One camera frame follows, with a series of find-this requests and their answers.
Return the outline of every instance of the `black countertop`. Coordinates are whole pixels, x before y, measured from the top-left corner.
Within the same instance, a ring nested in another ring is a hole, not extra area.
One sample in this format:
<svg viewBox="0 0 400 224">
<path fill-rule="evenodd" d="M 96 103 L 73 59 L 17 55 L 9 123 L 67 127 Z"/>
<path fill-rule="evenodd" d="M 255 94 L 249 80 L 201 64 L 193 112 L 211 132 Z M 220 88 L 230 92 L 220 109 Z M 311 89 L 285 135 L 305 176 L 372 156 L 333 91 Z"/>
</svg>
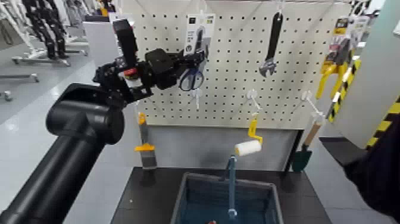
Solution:
<svg viewBox="0 0 400 224">
<path fill-rule="evenodd" d="M 185 172 L 222 175 L 222 170 L 157 168 L 153 173 L 135 167 L 112 224 L 169 224 Z M 238 170 L 238 179 L 274 183 L 285 224 L 331 224 L 305 173 Z"/>
</svg>

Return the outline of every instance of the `white pegboard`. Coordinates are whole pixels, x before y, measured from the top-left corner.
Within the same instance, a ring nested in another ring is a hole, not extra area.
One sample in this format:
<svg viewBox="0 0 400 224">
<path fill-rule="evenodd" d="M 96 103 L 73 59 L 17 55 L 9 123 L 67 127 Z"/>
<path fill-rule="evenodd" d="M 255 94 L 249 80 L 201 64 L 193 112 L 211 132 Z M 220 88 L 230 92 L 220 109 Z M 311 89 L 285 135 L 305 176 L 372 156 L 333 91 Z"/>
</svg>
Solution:
<svg viewBox="0 0 400 224">
<path fill-rule="evenodd" d="M 331 2 L 287 2 L 276 51 L 277 69 L 262 77 L 258 67 L 268 50 L 276 2 L 207 1 L 205 13 L 215 13 L 200 109 L 190 92 L 177 86 L 142 100 L 139 109 L 150 125 L 248 127 L 254 104 L 248 90 L 258 92 L 263 111 L 258 127 L 304 129 L 311 108 L 301 102 L 303 91 L 315 92 L 331 31 L 350 6 Z M 155 48 L 176 52 L 183 48 L 186 14 L 197 13 L 198 1 L 124 1 L 124 11 L 135 17 L 139 57 Z"/>
</svg>

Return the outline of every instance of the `robotic arm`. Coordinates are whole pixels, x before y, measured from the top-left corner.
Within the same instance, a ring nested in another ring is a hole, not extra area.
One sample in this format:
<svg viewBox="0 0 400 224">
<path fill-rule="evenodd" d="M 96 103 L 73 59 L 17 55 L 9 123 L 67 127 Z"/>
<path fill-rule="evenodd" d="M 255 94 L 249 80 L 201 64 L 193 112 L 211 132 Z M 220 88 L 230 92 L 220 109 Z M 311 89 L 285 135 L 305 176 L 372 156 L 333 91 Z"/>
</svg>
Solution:
<svg viewBox="0 0 400 224">
<path fill-rule="evenodd" d="M 99 67 L 99 86 L 71 84 L 51 107 L 46 127 L 57 136 L 20 192 L 0 215 L 0 224 L 60 224 L 106 144 L 124 132 L 122 109 L 152 95 L 151 88 L 174 86 L 187 67 L 198 66 L 204 51 L 183 56 L 156 49 L 138 61 L 135 36 L 127 20 L 114 22 L 124 56 Z M 142 85 L 129 88 L 118 73 L 138 72 Z"/>
</svg>

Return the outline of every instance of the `wall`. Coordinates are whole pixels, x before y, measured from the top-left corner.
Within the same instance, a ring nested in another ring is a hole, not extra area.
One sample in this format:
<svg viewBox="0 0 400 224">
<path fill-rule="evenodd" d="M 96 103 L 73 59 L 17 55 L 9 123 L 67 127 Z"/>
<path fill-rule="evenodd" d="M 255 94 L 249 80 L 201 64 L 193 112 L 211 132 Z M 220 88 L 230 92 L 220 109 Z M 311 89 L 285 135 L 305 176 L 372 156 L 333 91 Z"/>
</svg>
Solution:
<svg viewBox="0 0 400 224">
<path fill-rule="evenodd" d="M 361 68 L 343 101 L 334 126 L 364 148 L 399 95 L 400 1 L 387 0 L 361 54 Z"/>
</svg>

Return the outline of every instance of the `yellow and black striped tape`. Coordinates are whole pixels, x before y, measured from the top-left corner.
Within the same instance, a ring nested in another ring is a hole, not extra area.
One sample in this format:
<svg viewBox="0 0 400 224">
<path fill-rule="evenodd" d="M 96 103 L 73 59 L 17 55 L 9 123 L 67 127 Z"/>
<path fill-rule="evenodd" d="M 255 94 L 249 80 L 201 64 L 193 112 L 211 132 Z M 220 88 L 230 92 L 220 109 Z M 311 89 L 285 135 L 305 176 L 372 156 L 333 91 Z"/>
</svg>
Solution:
<svg viewBox="0 0 400 224">
<path fill-rule="evenodd" d="M 368 141 L 366 150 L 369 150 L 375 145 L 379 138 L 386 132 L 390 127 L 396 116 L 400 115 L 400 96 L 397 98 L 396 102 L 390 107 L 385 119 L 379 124 L 375 131 L 374 136 Z"/>
<path fill-rule="evenodd" d="M 340 104 L 345 99 L 347 91 L 348 91 L 351 83 L 353 82 L 354 76 L 357 73 L 357 70 L 360 68 L 360 66 L 361 66 L 361 60 L 355 60 L 349 77 L 347 78 L 346 82 L 343 83 L 343 85 L 340 89 L 340 96 L 337 99 L 337 102 L 333 104 L 333 108 L 331 109 L 331 111 L 329 113 L 328 120 L 330 123 L 332 123 L 334 121 L 335 115 L 338 114 L 339 109 L 340 109 Z"/>
</svg>

